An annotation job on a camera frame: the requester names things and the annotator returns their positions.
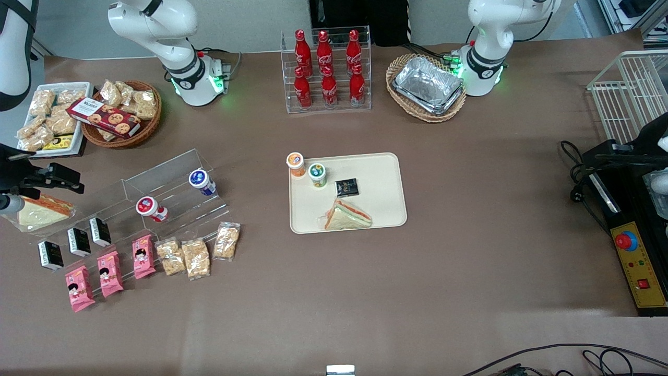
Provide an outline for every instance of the beige tray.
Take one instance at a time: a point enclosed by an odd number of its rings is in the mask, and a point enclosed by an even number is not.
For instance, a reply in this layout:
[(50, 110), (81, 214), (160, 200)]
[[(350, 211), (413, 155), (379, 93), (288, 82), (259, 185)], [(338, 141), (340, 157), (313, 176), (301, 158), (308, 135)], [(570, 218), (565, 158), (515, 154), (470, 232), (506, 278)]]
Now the beige tray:
[(322, 163), (327, 170), (327, 185), (315, 188), (307, 176), (290, 182), (290, 228), (295, 233), (334, 232), (323, 229), (325, 213), (336, 199), (336, 181), (357, 179), (359, 195), (344, 200), (371, 216), (369, 228), (397, 227), (406, 222), (399, 159), (393, 153), (347, 155), (306, 159), (305, 164)]

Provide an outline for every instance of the coca-cola bottle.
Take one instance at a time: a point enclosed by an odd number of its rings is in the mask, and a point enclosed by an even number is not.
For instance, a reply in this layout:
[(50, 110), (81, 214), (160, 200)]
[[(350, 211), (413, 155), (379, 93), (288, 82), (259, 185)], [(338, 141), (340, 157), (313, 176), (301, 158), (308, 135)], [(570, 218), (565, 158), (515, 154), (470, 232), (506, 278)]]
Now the coca-cola bottle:
[(306, 110), (311, 107), (311, 87), (309, 81), (304, 77), (302, 67), (295, 68), (295, 92), (299, 101), (299, 108)]
[(353, 74), (353, 66), (362, 61), (362, 47), (359, 46), (359, 31), (352, 29), (348, 33), (348, 48), (345, 49), (345, 62), (348, 75)]
[(323, 72), (323, 68), (328, 66), (332, 68), (332, 47), (329, 45), (329, 34), (325, 30), (321, 30), (318, 33), (318, 49), (315, 52), (318, 56), (318, 66), (320, 67), (320, 72)]
[(313, 75), (313, 66), (311, 65), (311, 48), (304, 40), (305, 34), (302, 29), (295, 31), (297, 45), (295, 46), (295, 55), (297, 56), (297, 65), (304, 71), (304, 77)]
[(350, 105), (361, 107), (364, 104), (364, 77), (362, 77), (362, 64), (353, 66), (353, 76), (350, 77)]
[(338, 99), (336, 97), (336, 80), (333, 77), (334, 70), (331, 66), (323, 67), (323, 99), (325, 108), (332, 109), (336, 107)]

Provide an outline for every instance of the red switch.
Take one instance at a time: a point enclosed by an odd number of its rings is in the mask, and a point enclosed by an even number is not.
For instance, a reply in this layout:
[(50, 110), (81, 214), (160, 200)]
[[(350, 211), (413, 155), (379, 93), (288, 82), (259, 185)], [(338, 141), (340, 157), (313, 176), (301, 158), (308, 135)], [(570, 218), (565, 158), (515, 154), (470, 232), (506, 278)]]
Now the red switch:
[(649, 281), (648, 280), (638, 280), (638, 288), (641, 290), (644, 290), (646, 288), (649, 288)]

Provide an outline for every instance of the acrylic display rack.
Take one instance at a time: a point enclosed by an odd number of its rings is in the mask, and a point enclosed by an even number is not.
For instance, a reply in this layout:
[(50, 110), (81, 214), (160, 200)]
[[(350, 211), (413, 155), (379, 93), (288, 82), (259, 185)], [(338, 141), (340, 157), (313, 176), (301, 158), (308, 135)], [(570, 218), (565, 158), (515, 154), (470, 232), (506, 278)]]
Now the acrylic display rack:
[[(345, 50), (348, 47), (348, 33), (350, 30), (359, 31), (359, 45), (362, 48), (362, 76), (364, 76), (366, 95), (364, 104), (361, 107), (352, 107), (350, 105), (350, 76), (348, 76)], [(332, 109), (325, 108), (322, 96), (321, 82), (322, 74), (318, 69), (318, 58), (315, 54), (318, 48), (318, 33), (321, 30), (327, 30), (329, 33), (330, 44), (332, 47), (332, 58), (334, 66), (334, 78), (337, 81), (338, 104)], [(369, 26), (359, 27), (330, 27), (327, 29), (305, 30), (306, 41), (311, 47), (311, 61), (313, 64), (313, 75), (308, 79), (311, 85), (310, 108), (302, 110), (299, 107), (299, 101), (295, 93), (295, 68), (297, 67), (297, 57), (295, 56), (294, 31), (286, 34), (281, 32), (281, 62), (283, 64), (283, 84), (285, 86), (285, 106), (288, 113), (306, 113), (306, 112), (331, 112), (342, 110), (370, 110), (371, 109), (371, 34)]]
[[(123, 281), (134, 279), (131, 277), (134, 275), (132, 242), (135, 239), (151, 235), (153, 242), (156, 242), (176, 236), (180, 241), (204, 238), (204, 241), (210, 243), (216, 236), (219, 223), (232, 221), (232, 217), (227, 204), (218, 196), (220, 185), (216, 194), (211, 196), (203, 195), (190, 185), (188, 176), (196, 169), (206, 170), (213, 181), (216, 178), (222, 180), (200, 153), (192, 149), (139, 175), (120, 180), (98, 192), (87, 193), (91, 199), (78, 205), (72, 218), (45, 228), (48, 235), (33, 243), (35, 255), (38, 242), (49, 241), (59, 245), (65, 267), (55, 272), (65, 276), (85, 265), (90, 274), (91, 288), (97, 295), (100, 293), (97, 258), (113, 250), (118, 252)], [(137, 200), (146, 195), (154, 197), (168, 209), (166, 221), (158, 223), (136, 212)], [(112, 245), (103, 248), (93, 243), (88, 220), (94, 217), (107, 223)], [(72, 227), (88, 234), (90, 255), (81, 258), (69, 252), (67, 230)], [(159, 263), (155, 255), (155, 264)]]

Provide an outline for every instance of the aluminum foil container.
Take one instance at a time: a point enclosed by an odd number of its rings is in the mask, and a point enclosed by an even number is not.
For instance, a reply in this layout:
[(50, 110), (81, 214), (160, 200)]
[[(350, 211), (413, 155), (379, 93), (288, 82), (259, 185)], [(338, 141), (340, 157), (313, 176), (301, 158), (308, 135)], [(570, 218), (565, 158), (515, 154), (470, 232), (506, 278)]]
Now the aluminum foil container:
[(461, 78), (423, 57), (408, 60), (392, 81), (394, 89), (428, 112), (443, 115), (462, 94)]

